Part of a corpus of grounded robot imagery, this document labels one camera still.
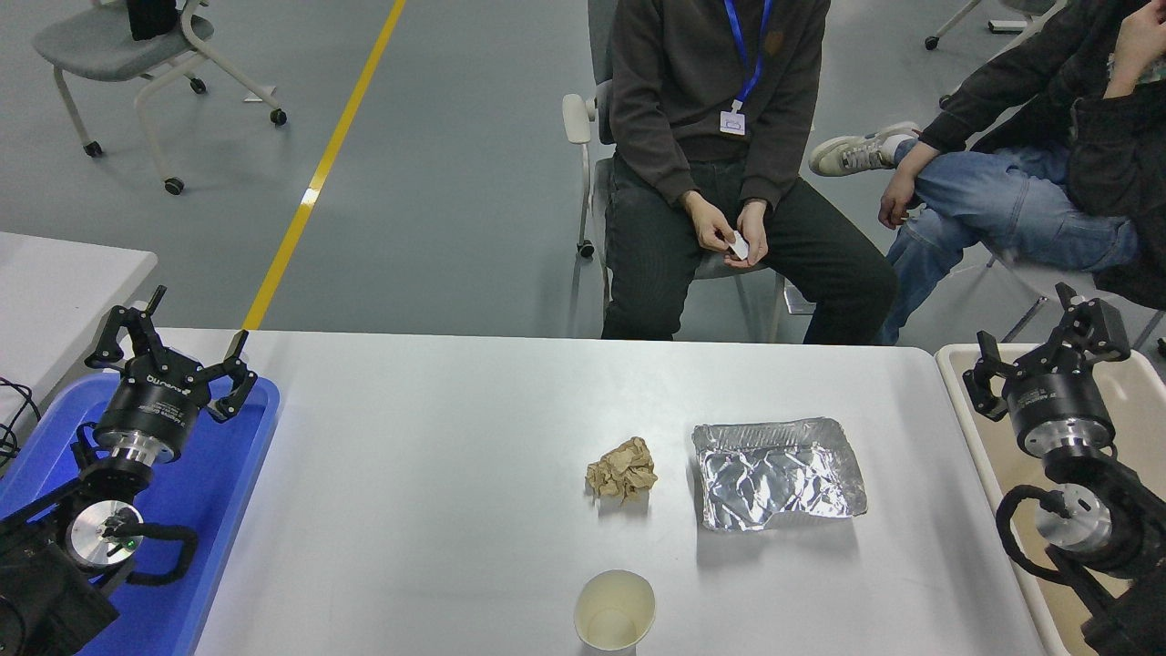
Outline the person's right hand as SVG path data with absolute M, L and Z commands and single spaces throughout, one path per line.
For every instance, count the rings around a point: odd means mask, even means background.
M 735 244 L 735 228 L 726 221 L 721 209 L 705 200 L 697 190 L 688 190 L 681 196 L 681 204 L 696 232 L 697 242 L 704 251 L 725 253 Z
M 881 195 L 878 220 L 887 230 L 898 230 L 906 221 L 915 199 L 916 172 L 899 169 Z

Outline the person's left hand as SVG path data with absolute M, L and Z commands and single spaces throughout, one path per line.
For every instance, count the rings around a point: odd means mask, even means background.
M 770 241 L 763 227 L 763 216 L 767 209 L 770 203 L 761 199 L 750 199 L 742 204 L 735 230 L 735 244 L 725 254 L 725 264 L 737 269 L 761 264 L 763 258 L 770 253 Z
M 1114 78 L 1140 77 L 1165 50 L 1163 1 L 1150 1 L 1121 21 L 1119 38 L 1114 49 Z

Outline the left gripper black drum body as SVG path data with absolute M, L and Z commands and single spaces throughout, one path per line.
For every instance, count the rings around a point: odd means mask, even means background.
M 201 408 L 208 405 L 208 382 L 189 381 L 199 364 L 125 365 L 120 383 L 94 428 L 94 440 L 111 446 L 115 435 L 141 433 L 166 446 L 187 445 Z

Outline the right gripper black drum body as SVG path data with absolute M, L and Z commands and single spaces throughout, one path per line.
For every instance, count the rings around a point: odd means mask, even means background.
M 1017 369 L 1002 397 L 1017 440 L 1038 440 L 1066 428 L 1090 440 L 1111 440 L 1115 426 L 1094 378 L 1094 364 L 1065 364 L 1054 371 Z

